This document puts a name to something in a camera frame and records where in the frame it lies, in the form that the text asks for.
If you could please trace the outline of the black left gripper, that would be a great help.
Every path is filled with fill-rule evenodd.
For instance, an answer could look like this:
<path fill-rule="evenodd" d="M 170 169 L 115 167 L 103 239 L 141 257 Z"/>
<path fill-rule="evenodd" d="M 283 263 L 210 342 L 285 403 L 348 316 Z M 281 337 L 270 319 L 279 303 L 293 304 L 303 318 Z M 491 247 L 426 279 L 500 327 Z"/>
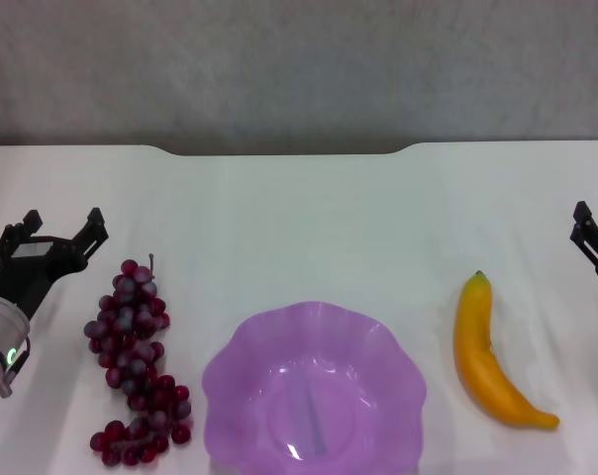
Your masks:
<path fill-rule="evenodd" d="M 36 239 L 34 244 L 50 244 L 42 255 L 17 257 L 20 245 L 31 242 L 42 226 L 37 210 L 27 213 L 21 223 L 7 225 L 0 237 L 0 298 L 14 304 L 30 321 L 53 283 L 85 269 L 87 261 L 105 242 L 105 220 L 93 208 L 85 226 L 73 239 Z"/>

